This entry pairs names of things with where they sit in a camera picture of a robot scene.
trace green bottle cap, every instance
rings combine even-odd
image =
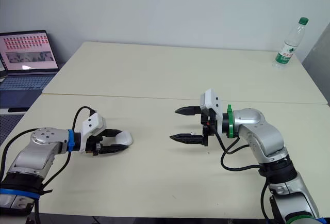
[[[304,17],[300,18],[299,23],[303,24],[303,25],[306,25],[308,23],[308,18],[304,18]]]

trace green ring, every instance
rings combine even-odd
[[[234,114],[233,114],[231,104],[228,104],[227,113],[228,113],[228,119],[229,119],[228,138],[233,138],[234,137]]]
[[[311,218],[311,219],[314,219],[312,216],[310,215],[297,215],[297,216],[294,216],[290,219],[288,219],[288,221],[286,222],[286,224],[290,224],[292,222],[294,222],[295,220],[299,220],[299,219],[303,219],[303,218]]]

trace blue ring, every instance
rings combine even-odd
[[[69,131],[68,152],[72,152],[73,151],[73,147],[75,145],[75,142],[74,142],[74,132],[73,132],[73,130],[68,130],[68,131]]]
[[[17,190],[17,189],[0,189],[0,194],[18,195],[18,196],[23,196],[23,197],[30,197],[33,199],[40,198],[40,195],[37,193],[32,193],[32,192],[22,191],[22,190]]]

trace bottle label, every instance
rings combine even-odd
[[[277,54],[276,61],[282,64],[288,63],[290,58],[293,56],[293,52],[296,50],[296,48],[297,46],[290,46],[284,43],[283,48]]]

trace laptop screen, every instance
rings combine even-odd
[[[8,72],[58,69],[45,30],[0,34],[0,53]]]

